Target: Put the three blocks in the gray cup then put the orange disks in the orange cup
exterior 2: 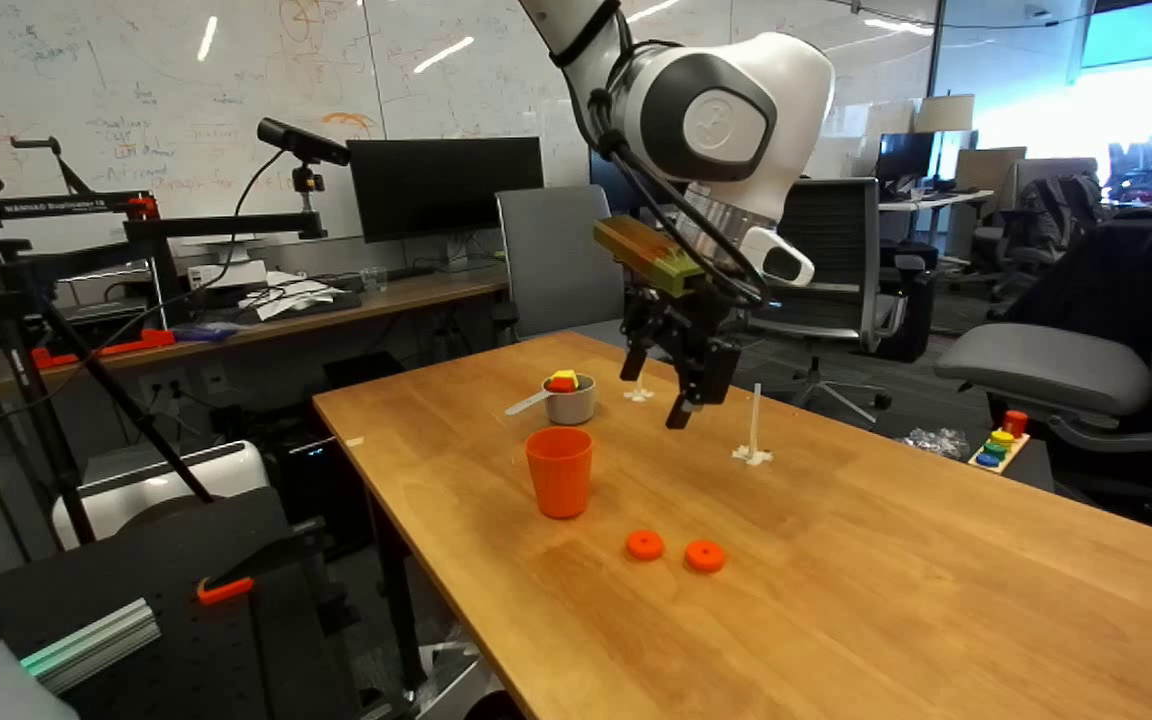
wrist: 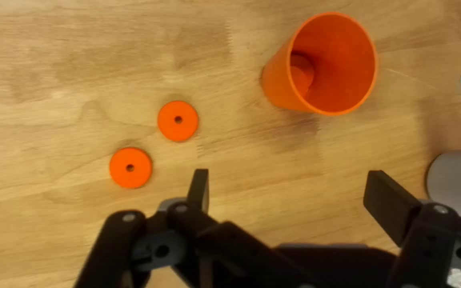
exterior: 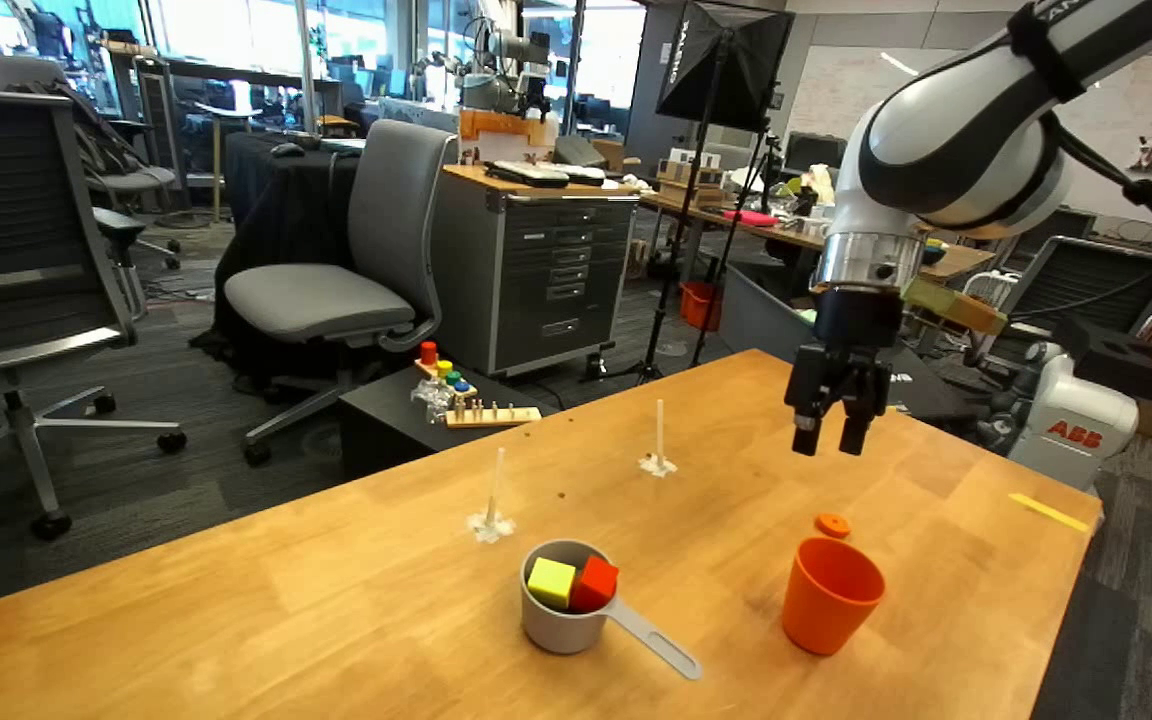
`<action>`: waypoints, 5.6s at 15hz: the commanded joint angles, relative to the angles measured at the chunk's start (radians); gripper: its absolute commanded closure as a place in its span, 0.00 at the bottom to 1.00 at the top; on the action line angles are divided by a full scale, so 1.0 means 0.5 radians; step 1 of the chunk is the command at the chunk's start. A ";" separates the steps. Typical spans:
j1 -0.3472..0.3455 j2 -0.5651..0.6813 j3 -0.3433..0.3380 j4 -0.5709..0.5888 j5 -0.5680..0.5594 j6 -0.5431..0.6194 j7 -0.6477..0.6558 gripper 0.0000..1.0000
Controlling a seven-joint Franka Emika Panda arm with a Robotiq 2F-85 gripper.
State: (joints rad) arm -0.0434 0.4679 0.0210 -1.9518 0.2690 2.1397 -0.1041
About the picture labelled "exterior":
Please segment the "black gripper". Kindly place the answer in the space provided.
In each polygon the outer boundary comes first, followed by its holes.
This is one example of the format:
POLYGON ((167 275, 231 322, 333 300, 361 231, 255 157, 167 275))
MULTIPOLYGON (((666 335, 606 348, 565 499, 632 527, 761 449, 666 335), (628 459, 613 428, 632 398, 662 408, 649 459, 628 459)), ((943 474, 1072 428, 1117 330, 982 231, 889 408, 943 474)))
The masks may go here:
POLYGON ((889 352, 900 330, 893 292, 823 292, 815 329, 794 356, 794 452, 815 455, 823 408, 843 398, 849 455, 865 452, 871 421, 889 408, 889 352))

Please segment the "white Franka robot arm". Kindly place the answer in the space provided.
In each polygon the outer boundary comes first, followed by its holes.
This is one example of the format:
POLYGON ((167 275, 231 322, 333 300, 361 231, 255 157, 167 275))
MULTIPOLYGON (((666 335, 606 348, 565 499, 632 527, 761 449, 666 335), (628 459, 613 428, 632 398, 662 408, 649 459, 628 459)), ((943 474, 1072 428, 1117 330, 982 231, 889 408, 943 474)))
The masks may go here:
POLYGON ((836 210, 815 259, 815 335, 798 352, 785 402, 814 455, 834 402, 842 449, 865 452, 889 408, 889 348, 919 262, 916 228, 1009 236, 1041 222, 1078 158, 1152 210, 1152 180, 1078 139, 1057 104, 1152 53, 1152 0, 1030 0, 972 53, 875 101, 843 142, 836 210))

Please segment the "white ABB robot base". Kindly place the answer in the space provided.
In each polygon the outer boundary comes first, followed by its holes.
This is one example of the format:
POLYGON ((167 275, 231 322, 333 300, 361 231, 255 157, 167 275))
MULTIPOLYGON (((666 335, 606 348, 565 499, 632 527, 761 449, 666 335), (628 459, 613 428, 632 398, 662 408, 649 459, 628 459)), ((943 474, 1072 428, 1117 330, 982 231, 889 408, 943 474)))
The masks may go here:
POLYGON ((1031 344, 1035 383, 1009 455, 1072 489, 1093 489, 1099 467, 1137 437, 1142 402, 1085 381, 1062 344, 1031 344))

